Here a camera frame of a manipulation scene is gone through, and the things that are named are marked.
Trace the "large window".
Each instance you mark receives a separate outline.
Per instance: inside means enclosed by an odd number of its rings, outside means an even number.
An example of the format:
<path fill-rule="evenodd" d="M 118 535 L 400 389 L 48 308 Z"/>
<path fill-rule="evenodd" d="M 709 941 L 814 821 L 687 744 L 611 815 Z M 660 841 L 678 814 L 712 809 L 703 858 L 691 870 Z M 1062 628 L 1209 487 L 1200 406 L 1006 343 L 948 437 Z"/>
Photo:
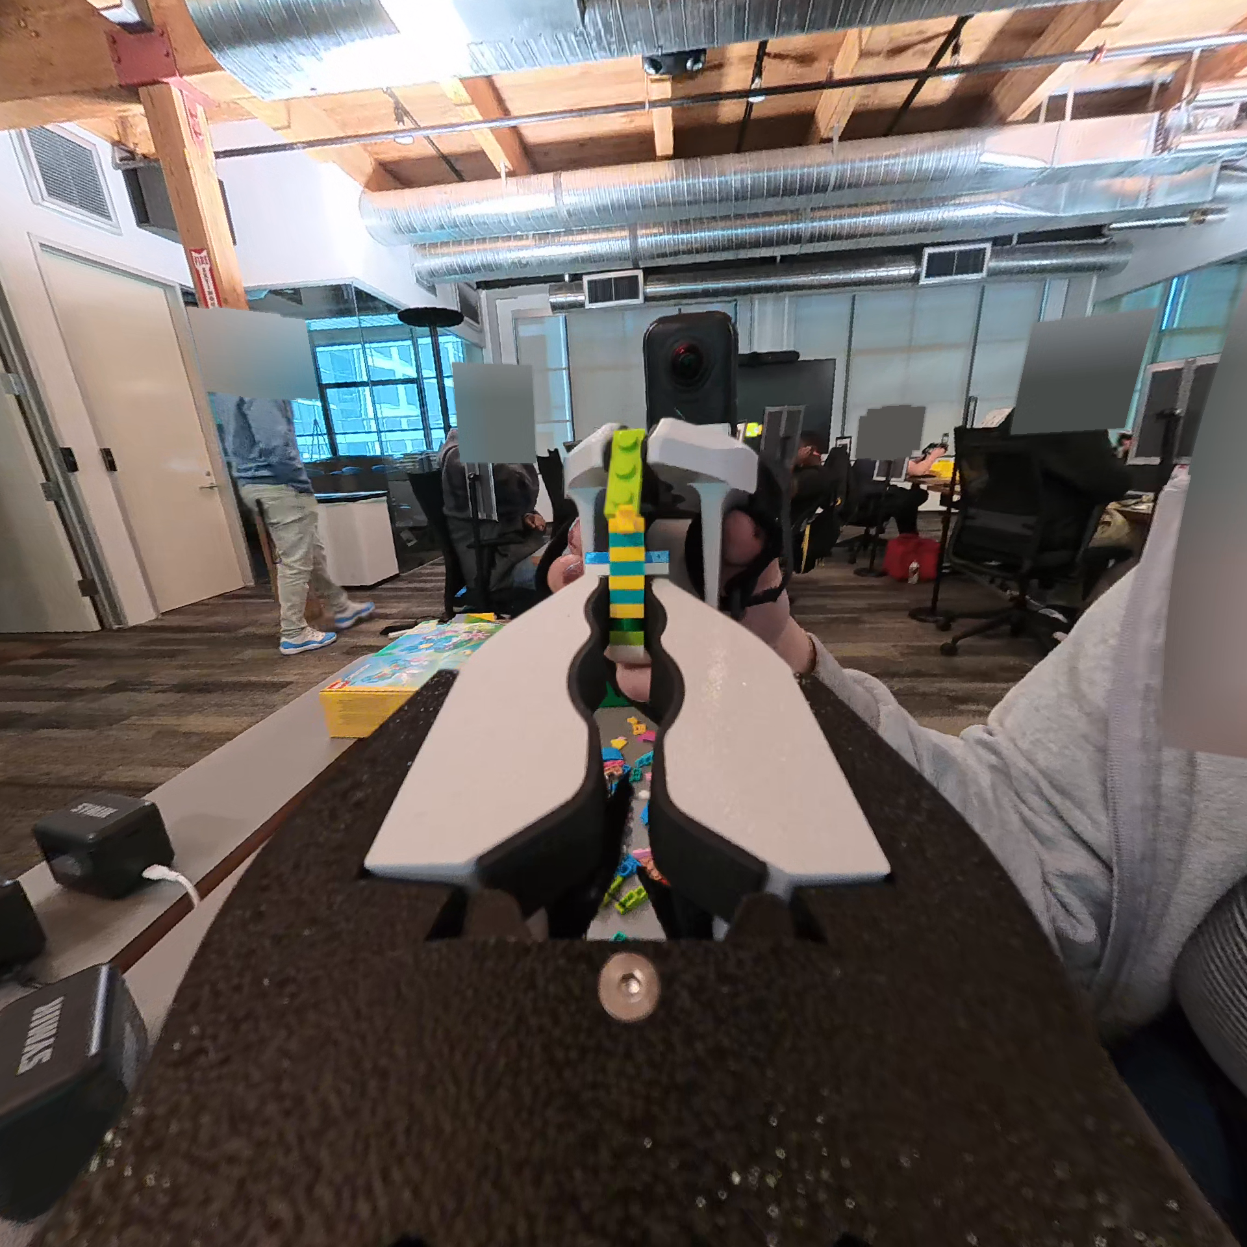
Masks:
<path fill-rule="evenodd" d="M 305 462 L 437 453 L 457 422 L 451 370 L 482 361 L 455 333 L 394 316 L 313 321 L 308 340 L 319 398 L 292 404 Z"/>

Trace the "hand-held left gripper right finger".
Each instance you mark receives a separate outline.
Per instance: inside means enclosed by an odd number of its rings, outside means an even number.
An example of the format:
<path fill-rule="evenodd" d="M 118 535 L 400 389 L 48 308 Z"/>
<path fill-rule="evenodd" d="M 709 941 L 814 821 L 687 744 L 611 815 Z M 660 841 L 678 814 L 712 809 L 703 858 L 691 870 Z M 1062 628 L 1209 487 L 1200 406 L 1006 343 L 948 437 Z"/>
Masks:
<path fill-rule="evenodd" d="M 682 588 L 651 585 L 659 716 L 648 842 L 673 889 L 872 884 L 890 866 L 789 667 Z"/>

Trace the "striped toy brick tower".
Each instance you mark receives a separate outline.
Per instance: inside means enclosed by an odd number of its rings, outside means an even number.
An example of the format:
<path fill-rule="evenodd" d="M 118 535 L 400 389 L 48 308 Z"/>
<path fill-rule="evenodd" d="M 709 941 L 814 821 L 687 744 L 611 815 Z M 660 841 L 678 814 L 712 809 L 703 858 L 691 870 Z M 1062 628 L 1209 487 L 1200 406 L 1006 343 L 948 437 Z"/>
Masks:
<path fill-rule="evenodd" d="M 635 505 L 620 504 L 604 518 L 604 532 L 605 538 L 583 545 L 581 558 L 584 572 L 605 584 L 605 656 L 615 665 L 648 665 L 648 584 L 669 575 L 672 555 L 650 544 L 645 520 Z"/>

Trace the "large silver air duct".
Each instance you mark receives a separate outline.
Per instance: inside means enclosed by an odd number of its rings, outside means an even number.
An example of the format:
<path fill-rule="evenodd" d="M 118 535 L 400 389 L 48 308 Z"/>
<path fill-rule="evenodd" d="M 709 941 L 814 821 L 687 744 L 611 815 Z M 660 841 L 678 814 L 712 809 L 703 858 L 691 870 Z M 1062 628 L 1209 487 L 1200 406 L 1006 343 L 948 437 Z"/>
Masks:
<path fill-rule="evenodd" d="M 219 66 L 261 100 L 706 51 L 1007 2 L 192 2 Z"/>

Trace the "black device box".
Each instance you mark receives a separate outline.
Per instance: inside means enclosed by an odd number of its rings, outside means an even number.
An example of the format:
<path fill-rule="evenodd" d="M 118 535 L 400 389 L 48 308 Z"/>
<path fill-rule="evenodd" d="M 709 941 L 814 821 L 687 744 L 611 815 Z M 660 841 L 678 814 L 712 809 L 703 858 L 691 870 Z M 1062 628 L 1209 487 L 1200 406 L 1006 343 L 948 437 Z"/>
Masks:
<path fill-rule="evenodd" d="M 48 1212 L 96 1155 L 149 1051 L 124 977 L 100 964 L 1 1016 L 1 1215 Z"/>
<path fill-rule="evenodd" d="M 1 881 L 1 979 L 28 971 L 47 944 L 45 934 L 25 888 Z"/>

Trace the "white door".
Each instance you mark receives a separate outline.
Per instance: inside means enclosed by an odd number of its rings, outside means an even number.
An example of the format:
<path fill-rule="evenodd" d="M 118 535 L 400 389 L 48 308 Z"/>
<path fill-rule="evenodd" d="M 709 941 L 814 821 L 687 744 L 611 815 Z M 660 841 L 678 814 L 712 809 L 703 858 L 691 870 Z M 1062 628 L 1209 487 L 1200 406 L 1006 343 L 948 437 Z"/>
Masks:
<path fill-rule="evenodd" d="M 45 244 L 38 265 L 149 606 L 241 588 L 175 290 Z"/>

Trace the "lime green toy brick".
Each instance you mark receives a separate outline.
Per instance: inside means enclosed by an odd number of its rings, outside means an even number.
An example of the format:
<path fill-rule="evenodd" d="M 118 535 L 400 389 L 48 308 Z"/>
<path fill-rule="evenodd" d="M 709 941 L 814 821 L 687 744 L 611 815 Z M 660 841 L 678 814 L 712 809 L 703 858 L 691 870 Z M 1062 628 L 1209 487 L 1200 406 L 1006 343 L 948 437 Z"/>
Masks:
<path fill-rule="evenodd" d="M 611 532 L 627 532 L 627 524 L 641 518 L 644 440 L 644 429 L 636 428 L 620 428 L 611 435 L 602 496 L 602 515 Z"/>

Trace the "black office chair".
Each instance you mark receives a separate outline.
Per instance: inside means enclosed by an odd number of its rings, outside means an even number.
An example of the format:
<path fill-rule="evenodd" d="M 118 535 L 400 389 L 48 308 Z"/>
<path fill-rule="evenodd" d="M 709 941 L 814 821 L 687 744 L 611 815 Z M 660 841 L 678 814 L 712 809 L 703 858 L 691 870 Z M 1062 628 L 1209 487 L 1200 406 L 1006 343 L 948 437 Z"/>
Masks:
<path fill-rule="evenodd" d="M 949 572 L 996 585 L 1003 607 L 938 613 L 936 627 L 966 628 L 939 646 L 954 658 L 973 637 L 1006 633 L 1043 652 L 1065 640 L 1082 613 L 1042 594 L 1082 588 L 1089 544 L 1105 508 L 1128 492 L 1128 471 L 1107 431 L 1013 434 L 997 425 L 954 435 L 958 505 L 945 545 Z"/>

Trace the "black wall screen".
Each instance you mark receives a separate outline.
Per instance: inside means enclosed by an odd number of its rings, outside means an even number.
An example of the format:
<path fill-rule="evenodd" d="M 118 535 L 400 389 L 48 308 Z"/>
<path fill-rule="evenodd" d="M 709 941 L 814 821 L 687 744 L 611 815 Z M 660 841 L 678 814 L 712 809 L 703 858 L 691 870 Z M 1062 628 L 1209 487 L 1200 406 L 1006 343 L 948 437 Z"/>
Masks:
<path fill-rule="evenodd" d="M 800 360 L 794 352 L 746 354 L 737 361 L 736 425 L 759 423 L 764 410 L 801 407 L 801 432 L 831 444 L 837 361 Z"/>

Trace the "person's right hand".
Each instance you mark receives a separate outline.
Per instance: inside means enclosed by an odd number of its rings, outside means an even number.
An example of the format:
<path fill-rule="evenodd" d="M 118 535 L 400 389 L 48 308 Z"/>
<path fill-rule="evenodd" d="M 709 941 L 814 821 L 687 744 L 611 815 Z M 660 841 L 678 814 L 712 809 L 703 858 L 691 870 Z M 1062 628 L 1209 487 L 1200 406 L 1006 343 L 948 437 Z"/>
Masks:
<path fill-rule="evenodd" d="M 742 511 L 730 511 L 722 523 L 721 578 L 727 582 L 762 553 L 764 535 Z M 749 606 L 739 619 L 743 628 L 770 648 L 794 676 L 810 676 L 816 670 L 814 639 L 791 616 L 786 588 L 774 600 Z"/>

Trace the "person's grey hoodie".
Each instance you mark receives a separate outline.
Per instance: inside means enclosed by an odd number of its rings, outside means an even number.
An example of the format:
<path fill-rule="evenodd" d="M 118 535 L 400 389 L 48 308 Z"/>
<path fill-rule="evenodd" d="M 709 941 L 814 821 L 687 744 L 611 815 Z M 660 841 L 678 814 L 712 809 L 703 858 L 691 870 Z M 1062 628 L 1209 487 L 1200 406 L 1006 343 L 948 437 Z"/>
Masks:
<path fill-rule="evenodd" d="M 1243 760 L 1160 738 L 1163 634 L 1188 483 L 1181 471 L 1163 489 L 1138 566 L 1065 639 L 1104 643 L 1110 662 L 1111 925 L 1089 995 L 1113 1035 L 1175 996 L 1187 938 L 1243 879 Z"/>

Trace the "white wall vent grille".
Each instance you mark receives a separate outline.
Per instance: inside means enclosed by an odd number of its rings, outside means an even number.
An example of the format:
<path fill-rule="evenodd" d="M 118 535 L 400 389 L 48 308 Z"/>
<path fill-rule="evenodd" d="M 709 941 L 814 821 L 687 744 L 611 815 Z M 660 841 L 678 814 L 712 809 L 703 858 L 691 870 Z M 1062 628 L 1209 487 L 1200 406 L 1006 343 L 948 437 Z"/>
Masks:
<path fill-rule="evenodd" d="M 99 152 L 56 126 L 17 129 L 11 143 L 34 204 L 68 220 L 120 235 Z"/>

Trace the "black power station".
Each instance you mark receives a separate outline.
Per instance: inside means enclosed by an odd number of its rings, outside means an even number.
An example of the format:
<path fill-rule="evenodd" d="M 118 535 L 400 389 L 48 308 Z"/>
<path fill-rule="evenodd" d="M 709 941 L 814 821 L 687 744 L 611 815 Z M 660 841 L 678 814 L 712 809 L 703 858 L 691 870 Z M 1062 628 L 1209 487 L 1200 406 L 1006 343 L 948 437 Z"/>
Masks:
<path fill-rule="evenodd" d="M 146 799 L 106 792 L 41 817 L 34 841 L 56 884 L 102 900 L 130 895 L 145 885 L 149 866 L 175 861 L 160 809 Z"/>

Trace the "white recycling cabinet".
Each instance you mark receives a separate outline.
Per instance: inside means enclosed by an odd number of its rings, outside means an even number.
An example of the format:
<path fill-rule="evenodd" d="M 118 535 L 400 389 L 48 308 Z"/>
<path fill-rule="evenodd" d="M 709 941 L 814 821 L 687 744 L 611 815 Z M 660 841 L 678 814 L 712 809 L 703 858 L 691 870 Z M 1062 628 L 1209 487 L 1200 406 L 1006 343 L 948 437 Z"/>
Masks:
<path fill-rule="evenodd" d="M 387 493 L 316 493 L 316 514 L 335 584 L 372 588 L 399 575 Z"/>

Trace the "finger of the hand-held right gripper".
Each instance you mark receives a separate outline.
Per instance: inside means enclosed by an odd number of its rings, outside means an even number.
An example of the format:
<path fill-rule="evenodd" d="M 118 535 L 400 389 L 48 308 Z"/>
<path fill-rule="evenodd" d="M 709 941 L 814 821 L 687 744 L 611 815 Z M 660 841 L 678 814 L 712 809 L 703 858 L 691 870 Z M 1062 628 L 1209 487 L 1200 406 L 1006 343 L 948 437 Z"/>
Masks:
<path fill-rule="evenodd" d="M 758 484 L 758 457 L 724 426 L 697 426 L 675 417 L 659 420 L 645 437 L 650 471 L 681 496 L 696 495 L 702 526 L 703 600 L 716 610 L 722 590 L 722 523 Z"/>
<path fill-rule="evenodd" d="M 610 460 L 614 435 L 621 425 L 604 425 L 589 434 L 565 459 L 565 498 L 575 511 L 575 536 L 568 539 L 569 554 L 564 557 L 564 578 L 580 578 L 586 557 L 602 554 L 608 542 L 605 492 L 610 483 Z"/>

